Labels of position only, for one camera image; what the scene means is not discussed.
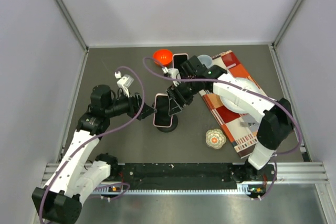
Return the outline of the black round-base phone stand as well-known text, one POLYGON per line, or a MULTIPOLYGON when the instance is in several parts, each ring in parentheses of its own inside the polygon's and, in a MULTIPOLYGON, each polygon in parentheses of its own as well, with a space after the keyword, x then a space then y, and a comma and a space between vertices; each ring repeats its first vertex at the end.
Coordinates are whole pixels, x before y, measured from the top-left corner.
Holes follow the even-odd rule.
POLYGON ((156 127, 160 132, 170 133, 173 132, 178 126, 178 117, 176 115, 172 116, 172 125, 170 127, 156 127))

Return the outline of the phone with pink case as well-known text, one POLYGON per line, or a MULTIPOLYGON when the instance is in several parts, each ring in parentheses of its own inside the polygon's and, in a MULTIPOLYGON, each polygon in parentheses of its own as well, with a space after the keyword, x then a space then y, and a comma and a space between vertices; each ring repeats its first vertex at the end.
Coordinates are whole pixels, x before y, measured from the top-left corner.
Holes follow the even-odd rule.
POLYGON ((188 60, 188 54, 174 54, 172 67, 181 71, 181 65, 188 60))

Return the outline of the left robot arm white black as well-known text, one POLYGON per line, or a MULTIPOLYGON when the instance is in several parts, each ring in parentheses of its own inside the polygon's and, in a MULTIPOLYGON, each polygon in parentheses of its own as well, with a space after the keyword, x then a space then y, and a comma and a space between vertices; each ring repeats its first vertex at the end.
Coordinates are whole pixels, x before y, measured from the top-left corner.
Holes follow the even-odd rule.
POLYGON ((88 109, 79 119, 62 161, 45 185, 32 193, 40 222, 75 223, 85 201, 101 182, 117 178, 118 161, 108 154, 98 155, 91 167, 83 171, 91 152, 106 134, 111 118, 127 114, 141 120, 155 112, 139 93, 116 96, 108 85, 94 87, 88 109))

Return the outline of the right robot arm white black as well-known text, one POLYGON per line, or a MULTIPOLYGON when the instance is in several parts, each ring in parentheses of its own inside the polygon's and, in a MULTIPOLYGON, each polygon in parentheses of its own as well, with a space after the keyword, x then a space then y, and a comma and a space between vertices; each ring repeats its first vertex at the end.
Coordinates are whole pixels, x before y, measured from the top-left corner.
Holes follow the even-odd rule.
POLYGON ((181 64, 179 70, 164 67, 164 76, 172 78, 168 87, 170 116, 180 113, 190 105, 194 95, 202 90, 210 91, 250 114, 259 124, 258 142, 245 161, 245 177, 252 180, 264 174, 264 167, 281 142, 293 131, 291 104, 285 98, 279 101, 245 88, 228 70, 214 65, 207 68, 193 56, 181 64))

